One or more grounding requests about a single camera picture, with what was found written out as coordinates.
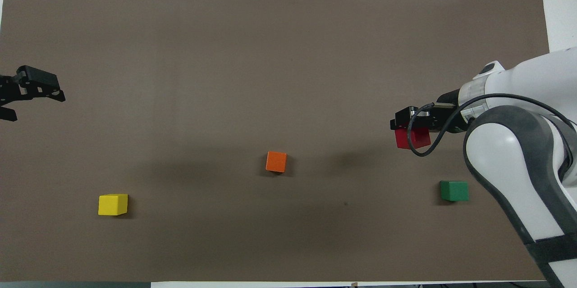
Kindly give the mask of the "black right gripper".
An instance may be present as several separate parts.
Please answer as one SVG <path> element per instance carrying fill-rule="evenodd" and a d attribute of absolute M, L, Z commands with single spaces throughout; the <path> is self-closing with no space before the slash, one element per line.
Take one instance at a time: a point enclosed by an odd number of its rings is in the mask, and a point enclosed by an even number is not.
<path fill-rule="evenodd" d="M 438 132 L 444 124 L 444 109 L 435 105 L 424 105 L 424 108 L 417 113 L 419 107 L 408 106 L 397 111 L 390 120 L 390 129 L 397 130 L 408 128 L 412 119 L 412 128 L 426 128 L 431 132 Z"/>

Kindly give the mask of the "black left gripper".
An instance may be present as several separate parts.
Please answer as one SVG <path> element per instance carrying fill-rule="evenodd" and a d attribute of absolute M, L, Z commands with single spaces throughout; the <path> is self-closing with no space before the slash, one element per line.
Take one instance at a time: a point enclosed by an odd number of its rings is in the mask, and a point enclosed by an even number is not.
<path fill-rule="evenodd" d="M 4 105 L 15 101 L 47 97 L 55 101 L 66 101 L 64 91 L 60 88 L 55 74 L 41 69 L 23 65 L 17 69 L 16 80 L 13 77 L 0 77 L 0 119 L 15 122 L 16 111 Z"/>

